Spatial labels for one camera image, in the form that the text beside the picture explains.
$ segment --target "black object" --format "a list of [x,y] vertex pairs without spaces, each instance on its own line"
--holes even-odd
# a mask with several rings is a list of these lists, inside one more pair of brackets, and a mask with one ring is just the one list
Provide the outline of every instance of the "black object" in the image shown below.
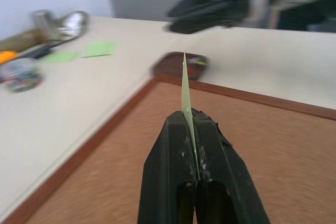
[[250,0],[181,0],[168,12],[175,18],[169,30],[192,34],[213,26],[233,27],[248,17],[249,10]]
[[307,31],[309,25],[321,24],[335,16],[336,0],[318,0],[282,11],[277,29]]
[[200,179],[181,111],[170,115],[145,164],[138,224],[270,224],[248,170],[209,116],[192,110]]
[[51,46],[45,44],[45,45],[40,45],[38,47],[33,47],[32,50],[29,50],[29,52],[20,55],[17,59],[22,59],[22,58],[39,59],[50,53],[51,53]]
[[192,34],[213,26],[232,27],[248,15],[248,0],[182,0],[168,16],[178,18],[170,31]]

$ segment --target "small container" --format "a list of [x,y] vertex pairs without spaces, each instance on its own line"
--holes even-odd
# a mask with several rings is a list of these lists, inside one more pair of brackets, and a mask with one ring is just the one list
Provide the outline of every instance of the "small container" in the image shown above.
[[31,58],[13,60],[3,64],[1,76],[12,92],[32,89],[43,79],[37,62]]
[[47,44],[57,45],[62,41],[62,36],[57,29],[56,20],[51,11],[37,10],[33,12],[33,20],[47,40]]
[[[189,53],[186,53],[185,56],[188,67],[188,78],[190,80],[199,79],[208,67],[207,57]],[[183,57],[184,52],[170,52],[154,66],[154,75],[164,73],[182,78]]]

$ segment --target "brown cork board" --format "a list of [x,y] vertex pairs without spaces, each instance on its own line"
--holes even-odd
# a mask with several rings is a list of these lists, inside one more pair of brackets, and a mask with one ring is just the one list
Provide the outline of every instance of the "brown cork board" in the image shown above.
[[[271,223],[336,223],[335,120],[205,92],[196,84],[192,106],[217,121],[241,155]],[[165,118],[181,107],[175,84],[152,82],[147,92],[26,223],[136,223],[143,163]],[[328,113],[324,117],[333,117]]]

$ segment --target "brown tray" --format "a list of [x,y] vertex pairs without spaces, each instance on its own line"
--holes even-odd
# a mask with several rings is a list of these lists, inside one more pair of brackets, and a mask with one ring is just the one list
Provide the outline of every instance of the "brown tray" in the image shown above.
[[[136,223],[143,164],[181,80],[159,75],[42,184],[4,224]],[[272,224],[336,223],[336,110],[190,81],[243,158]]]
[[[158,74],[169,74],[182,78],[182,63],[183,63],[183,52],[170,52],[163,59],[153,67],[153,73],[155,76]],[[203,55],[195,54],[185,54],[188,67],[188,77],[190,80],[198,80],[203,74],[208,65],[208,60]],[[192,63],[193,59],[199,59],[204,65],[198,65]]]

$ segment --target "green paper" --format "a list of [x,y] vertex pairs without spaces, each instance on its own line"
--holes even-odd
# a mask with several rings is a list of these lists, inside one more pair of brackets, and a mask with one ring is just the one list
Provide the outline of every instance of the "green paper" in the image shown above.
[[199,169],[198,169],[198,160],[197,160],[197,150],[196,150],[196,141],[195,141],[195,132],[194,132],[194,124],[193,124],[193,115],[191,111],[191,102],[190,102],[190,93],[189,93],[189,80],[188,80],[188,70],[187,70],[187,62],[185,59],[185,53],[183,58],[183,71],[182,71],[182,112],[183,116],[187,122],[190,136],[191,136],[191,142],[193,147],[193,152],[195,156],[196,161],[196,167],[197,167],[197,175],[199,178]]
[[42,62],[59,63],[70,62],[77,58],[79,52],[53,52],[41,59]]
[[114,53],[116,45],[117,44],[114,41],[101,41],[91,43],[83,57],[85,58],[111,55]]

